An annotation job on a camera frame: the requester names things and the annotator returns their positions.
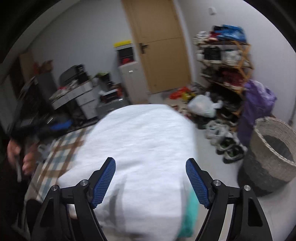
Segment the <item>light grey hooded sweatshirt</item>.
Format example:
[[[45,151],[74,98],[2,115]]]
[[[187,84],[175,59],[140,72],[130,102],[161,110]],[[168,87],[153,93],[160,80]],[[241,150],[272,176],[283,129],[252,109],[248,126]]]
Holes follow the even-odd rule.
[[[191,189],[186,161],[197,158],[196,144],[195,125],[169,106],[129,105],[94,126],[57,182],[73,186],[112,157],[116,171],[94,211],[103,231],[132,240],[176,240]]]

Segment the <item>plaid bed sheet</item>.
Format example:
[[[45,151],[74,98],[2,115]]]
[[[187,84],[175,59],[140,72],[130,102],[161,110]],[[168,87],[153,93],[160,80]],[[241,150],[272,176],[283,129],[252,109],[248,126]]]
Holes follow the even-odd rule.
[[[37,166],[31,179],[25,194],[25,201],[35,199],[43,202],[50,187],[55,185],[58,178],[69,170],[78,150],[93,128],[94,126],[81,128],[52,142],[49,156],[44,163]]]

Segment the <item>black wardrobe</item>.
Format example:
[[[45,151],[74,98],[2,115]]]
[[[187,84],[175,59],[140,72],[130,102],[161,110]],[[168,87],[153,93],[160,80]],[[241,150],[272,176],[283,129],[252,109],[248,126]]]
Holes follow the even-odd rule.
[[[49,98],[57,90],[51,72],[39,74],[41,66],[31,52],[20,54],[7,75],[1,78],[1,126],[7,131],[13,122],[18,100],[25,96],[21,115],[50,113],[53,108]]]

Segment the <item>woven laundry basket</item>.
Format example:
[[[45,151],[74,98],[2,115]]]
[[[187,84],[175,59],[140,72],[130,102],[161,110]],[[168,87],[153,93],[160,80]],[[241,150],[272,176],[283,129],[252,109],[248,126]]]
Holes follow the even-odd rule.
[[[240,187],[250,186],[256,196],[269,195],[295,178],[295,130],[271,117],[259,118],[239,168]]]

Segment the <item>cardboard box on wardrobe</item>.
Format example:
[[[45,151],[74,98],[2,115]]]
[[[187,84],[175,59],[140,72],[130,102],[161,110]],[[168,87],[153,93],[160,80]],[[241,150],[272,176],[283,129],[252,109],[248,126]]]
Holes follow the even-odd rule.
[[[41,66],[38,67],[38,73],[46,73],[51,72],[53,70],[53,60],[48,60],[42,63]]]

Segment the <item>white drawer desk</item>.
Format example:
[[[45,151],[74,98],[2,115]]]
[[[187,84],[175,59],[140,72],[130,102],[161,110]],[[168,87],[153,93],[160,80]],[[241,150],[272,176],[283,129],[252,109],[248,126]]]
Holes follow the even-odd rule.
[[[92,81],[86,81],[52,101],[52,107],[56,110],[74,100],[87,120],[96,118],[96,107],[99,103],[99,90],[98,85],[94,86]]]

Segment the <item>silver suitcase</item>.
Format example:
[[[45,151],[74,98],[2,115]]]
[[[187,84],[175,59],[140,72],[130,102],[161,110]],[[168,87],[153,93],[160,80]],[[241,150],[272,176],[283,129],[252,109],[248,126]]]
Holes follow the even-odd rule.
[[[130,103],[126,98],[118,98],[108,103],[100,102],[96,107],[97,116],[103,118],[110,112],[128,106]]]

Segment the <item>white tall cabinet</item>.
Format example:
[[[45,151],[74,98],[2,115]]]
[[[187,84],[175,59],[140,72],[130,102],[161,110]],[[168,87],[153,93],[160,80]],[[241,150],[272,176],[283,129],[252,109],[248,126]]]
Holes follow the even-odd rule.
[[[138,61],[118,67],[132,104],[148,103],[149,95],[144,73]]]

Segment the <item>purple plastic bag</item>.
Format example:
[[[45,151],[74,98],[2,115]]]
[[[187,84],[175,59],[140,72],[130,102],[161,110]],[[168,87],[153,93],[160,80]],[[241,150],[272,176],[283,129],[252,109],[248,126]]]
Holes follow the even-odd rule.
[[[256,80],[249,80],[244,87],[245,100],[237,137],[241,144],[249,146],[256,119],[270,116],[277,98],[269,88]]]

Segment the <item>white plastic bag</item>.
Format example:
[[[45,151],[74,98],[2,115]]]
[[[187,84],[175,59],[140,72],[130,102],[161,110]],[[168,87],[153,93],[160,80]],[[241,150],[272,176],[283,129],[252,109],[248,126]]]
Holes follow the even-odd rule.
[[[214,118],[217,109],[221,109],[222,106],[223,101],[219,100],[214,103],[210,98],[210,92],[206,92],[204,95],[198,95],[189,101],[188,110],[196,115]]]

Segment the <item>wooden door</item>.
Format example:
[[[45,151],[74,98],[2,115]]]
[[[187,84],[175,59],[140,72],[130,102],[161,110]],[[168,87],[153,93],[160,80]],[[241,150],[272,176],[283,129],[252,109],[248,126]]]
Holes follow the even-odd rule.
[[[191,82],[183,31],[173,1],[123,1],[151,93]]]

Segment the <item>wooden shoe rack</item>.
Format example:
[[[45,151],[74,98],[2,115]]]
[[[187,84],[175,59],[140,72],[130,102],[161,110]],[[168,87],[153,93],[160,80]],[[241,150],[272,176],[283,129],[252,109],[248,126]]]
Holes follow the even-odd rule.
[[[200,76],[209,83],[207,92],[213,102],[222,102],[217,114],[228,120],[239,119],[245,99],[244,85],[253,73],[249,52],[251,45],[243,28],[233,25],[213,26],[193,37]]]

